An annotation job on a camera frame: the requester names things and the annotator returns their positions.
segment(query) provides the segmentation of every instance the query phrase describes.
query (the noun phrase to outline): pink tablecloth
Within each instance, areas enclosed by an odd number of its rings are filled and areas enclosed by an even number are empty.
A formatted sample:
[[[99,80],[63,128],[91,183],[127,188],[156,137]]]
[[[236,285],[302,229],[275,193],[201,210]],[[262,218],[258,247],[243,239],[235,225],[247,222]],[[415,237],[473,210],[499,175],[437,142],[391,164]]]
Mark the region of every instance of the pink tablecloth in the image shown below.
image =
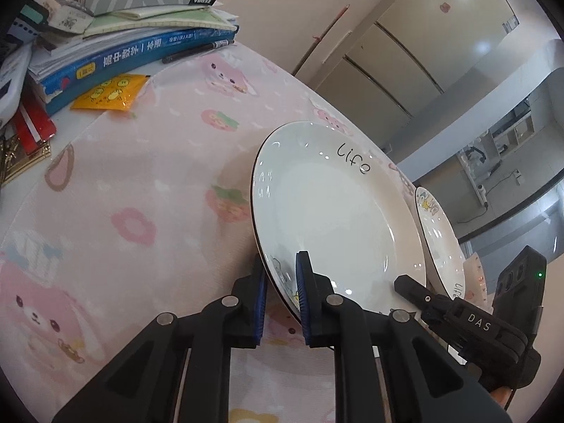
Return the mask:
[[[250,272],[258,148],[329,122],[413,186],[343,115],[244,46],[174,64],[100,116],[32,189],[2,244],[0,365],[40,423],[163,311],[199,312]],[[334,421],[333,357],[270,291],[257,350],[235,350],[230,422]]]

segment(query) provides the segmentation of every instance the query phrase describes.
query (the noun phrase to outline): refrigerator door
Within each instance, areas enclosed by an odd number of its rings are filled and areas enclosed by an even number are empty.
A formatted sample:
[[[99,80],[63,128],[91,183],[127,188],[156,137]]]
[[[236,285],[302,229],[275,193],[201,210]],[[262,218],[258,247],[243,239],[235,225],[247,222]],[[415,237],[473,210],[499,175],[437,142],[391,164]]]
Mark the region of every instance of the refrigerator door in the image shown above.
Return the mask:
[[[382,89],[344,59],[316,92],[380,148],[409,122],[408,115]]]
[[[413,116],[441,94],[425,71],[376,25],[348,55]]]
[[[518,24],[506,0],[396,0],[378,22],[443,90]]]

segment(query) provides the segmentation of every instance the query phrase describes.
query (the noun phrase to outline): notebook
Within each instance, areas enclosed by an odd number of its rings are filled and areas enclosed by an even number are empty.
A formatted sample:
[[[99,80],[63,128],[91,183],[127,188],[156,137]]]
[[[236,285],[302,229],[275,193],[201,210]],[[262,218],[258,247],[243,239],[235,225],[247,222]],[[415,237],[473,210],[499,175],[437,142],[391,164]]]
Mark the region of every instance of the notebook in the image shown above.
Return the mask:
[[[192,11],[194,9],[207,8],[206,5],[169,4],[165,6],[146,6],[145,8],[122,9],[110,14],[125,17],[126,19],[139,20],[147,17],[160,16],[162,14],[178,13],[181,11]]]
[[[114,31],[140,29],[143,27],[190,27],[204,29],[222,29],[235,31],[237,27],[224,20],[221,16],[208,8],[195,11],[182,11],[177,13],[162,14],[140,20],[131,20],[113,14],[97,16],[90,27],[84,32],[88,38],[101,33]]]

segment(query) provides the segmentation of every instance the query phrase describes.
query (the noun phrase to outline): blue book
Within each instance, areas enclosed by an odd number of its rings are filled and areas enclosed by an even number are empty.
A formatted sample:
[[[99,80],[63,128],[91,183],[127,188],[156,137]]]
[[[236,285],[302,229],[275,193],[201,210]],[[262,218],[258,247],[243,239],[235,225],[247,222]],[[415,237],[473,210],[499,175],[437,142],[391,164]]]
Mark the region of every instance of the blue book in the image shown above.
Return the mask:
[[[190,39],[184,38],[180,43],[171,44],[159,49],[150,49],[150,50],[144,49],[143,55],[129,56],[125,59],[121,58],[118,62],[112,62],[111,64],[102,67],[99,71],[96,71],[95,74],[84,76],[80,80],[75,81],[72,85],[65,87],[65,89],[62,92],[60,92],[60,94],[52,98],[49,103],[44,104],[45,111],[47,112],[47,114],[52,116],[57,111],[59,111],[60,109],[64,108],[69,103],[71,103],[75,98],[79,97],[83,93],[92,89],[92,87],[95,87],[98,84],[107,81],[108,79],[112,79],[114,76],[117,76],[122,73],[130,72],[131,70],[134,70],[147,63],[154,62],[156,60],[162,59],[164,56],[168,56],[185,49],[190,49],[190,48],[201,46],[203,44],[213,43],[215,41],[220,41],[225,39],[232,40],[235,38],[235,33],[236,33],[234,31],[227,31],[227,30],[213,30],[213,29],[196,29],[196,30],[205,30],[208,32],[212,32],[214,33],[214,36],[208,36],[207,38],[202,36],[198,36],[197,38],[194,37]],[[160,36],[164,37],[165,35],[171,36],[170,33],[166,33]],[[116,47],[115,49],[110,49],[108,52],[114,54],[115,52],[117,52],[117,49],[118,48]]]
[[[92,75],[100,74],[103,70],[117,63],[148,56],[155,52],[162,52],[168,47],[186,44],[191,41],[197,42],[198,40],[210,39],[215,36],[220,36],[221,39],[229,39],[229,36],[235,33],[229,30],[218,29],[171,30],[167,33],[146,36],[136,41],[123,43],[77,60],[61,68],[58,72],[47,76],[38,83],[39,95],[47,102],[49,101],[47,97],[59,93],[75,83],[84,81]]]

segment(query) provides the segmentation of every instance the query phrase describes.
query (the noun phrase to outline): cable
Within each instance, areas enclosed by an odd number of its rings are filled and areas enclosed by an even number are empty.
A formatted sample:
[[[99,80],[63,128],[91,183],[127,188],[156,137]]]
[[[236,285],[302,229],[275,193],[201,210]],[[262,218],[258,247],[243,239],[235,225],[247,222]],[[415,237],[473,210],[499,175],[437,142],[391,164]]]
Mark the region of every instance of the cable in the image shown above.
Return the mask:
[[[500,184],[502,181],[505,181],[506,179],[511,178],[512,175],[513,175],[513,172],[511,172],[511,173],[510,173],[509,175],[507,175],[505,178],[500,179],[496,184],[494,184],[492,187],[490,187],[490,189],[488,189],[488,190],[486,191],[486,195],[488,195],[488,194],[492,191],[492,189],[494,189],[494,187],[496,187],[496,186],[497,186],[498,184]],[[457,223],[457,224],[467,224],[467,223],[472,222],[472,221],[475,220],[475,219],[478,219],[480,216],[483,216],[483,215],[485,215],[485,214],[488,212],[488,208],[489,208],[490,206],[486,204],[485,207],[486,207],[486,210],[484,210],[484,212],[483,212],[483,213],[480,213],[478,216],[475,216],[475,217],[473,217],[472,219],[469,219],[468,221],[456,221],[456,223]]]
[[[492,187],[490,187],[490,189],[488,189],[488,190],[486,191],[486,195],[488,195],[488,194],[491,192],[491,190],[492,190],[495,186],[497,186],[498,184],[500,184],[502,181],[505,181],[506,179],[511,178],[512,176],[513,176],[513,172],[511,172],[511,173],[510,173],[509,175],[507,175],[505,178],[500,179],[496,184],[494,184]]]
[[[489,207],[490,207],[489,205],[486,206],[486,210],[484,210],[484,213],[481,213],[481,214],[479,214],[478,216],[475,216],[475,217],[473,217],[472,219],[469,219],[468,221],[456,221],[456,224],[466,224],[466,223],[472,222],[472,221],[475,220],[475,219],[478,219],[480,216],[483,216],[483,215],[485,215],[485,214],[488,212],[488,208],[489,208]]]

